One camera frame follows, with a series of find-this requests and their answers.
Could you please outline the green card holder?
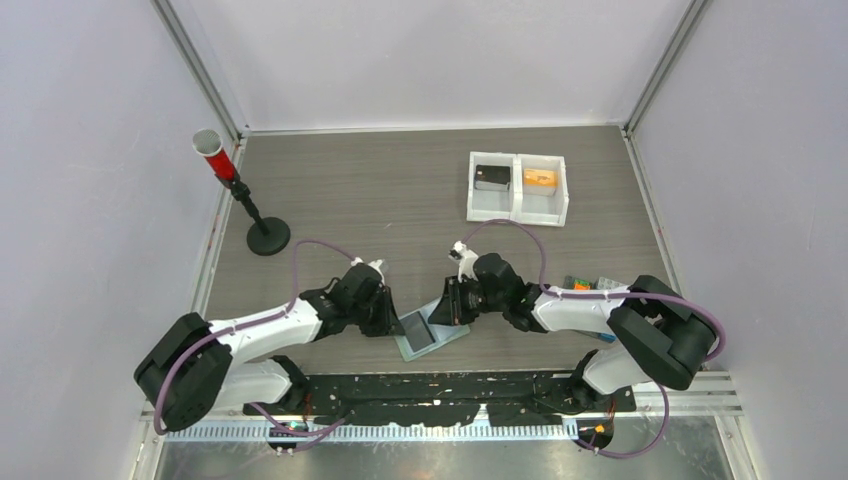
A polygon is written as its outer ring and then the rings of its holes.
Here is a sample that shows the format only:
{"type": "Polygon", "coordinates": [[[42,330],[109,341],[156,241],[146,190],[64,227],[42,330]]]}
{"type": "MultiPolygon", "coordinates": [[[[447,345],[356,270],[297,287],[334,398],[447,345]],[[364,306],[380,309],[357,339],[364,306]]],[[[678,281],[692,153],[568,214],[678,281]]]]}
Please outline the green card holder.
{"type": "Polygon", "coordinates": [[[404,334],[396,336],[395,340],[405,362],[412,362],[471,332],[468,325],[429,324],[428,318],[438,303],[438,300],[433,300],[399,318],[404,334]]]}

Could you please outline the black credit card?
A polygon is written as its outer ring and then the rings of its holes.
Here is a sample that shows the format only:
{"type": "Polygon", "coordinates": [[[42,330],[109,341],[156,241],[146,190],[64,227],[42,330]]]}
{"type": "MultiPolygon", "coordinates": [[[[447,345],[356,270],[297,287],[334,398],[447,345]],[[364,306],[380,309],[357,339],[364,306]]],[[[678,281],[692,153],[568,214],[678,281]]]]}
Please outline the black credit card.
{"type": "Polygon", "coordinates": [[[400,319],[411,352],[416,353],[436,343],[434,334],[422,314],[412,312],[400,319]]]}

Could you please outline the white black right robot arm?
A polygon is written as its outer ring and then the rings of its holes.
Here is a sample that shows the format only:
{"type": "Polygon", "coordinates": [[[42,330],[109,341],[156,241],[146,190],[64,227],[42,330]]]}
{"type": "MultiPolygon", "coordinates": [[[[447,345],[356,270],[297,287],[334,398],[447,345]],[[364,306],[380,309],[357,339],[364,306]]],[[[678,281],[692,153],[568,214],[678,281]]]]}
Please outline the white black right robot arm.
{"type": "Polygon", "coordinates": [[[499,254],[479,255],[462,243],[449,256],[458,272],[445,280],[427,319],[433,325],[467,325],[497,313],[522,332],[615,337],[614,346],[588,353],[568,380],[572,400],[584,410],[596,410],[616,391],[648,381],[686,390],[719,349],[716,321],[653,276],[607,290],[574,290],[526,281],[499,254]]]}

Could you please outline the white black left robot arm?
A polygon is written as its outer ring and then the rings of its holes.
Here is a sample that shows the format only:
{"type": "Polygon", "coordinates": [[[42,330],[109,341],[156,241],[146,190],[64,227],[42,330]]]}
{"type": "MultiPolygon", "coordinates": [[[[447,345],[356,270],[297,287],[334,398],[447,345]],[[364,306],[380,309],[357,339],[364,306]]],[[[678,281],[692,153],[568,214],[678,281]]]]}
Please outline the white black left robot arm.
{"type": "Polygon", "coordinates": [[[293,414],[305,405],[306,378],[279,350],[337,335],[350,325],[367,337],[402,334],[383,260],[355,259],[343,277],[275,309],[211,322],[196,312],[185,314],[140,362],[133,379],[164,432],[251,402],[293,414]]]}

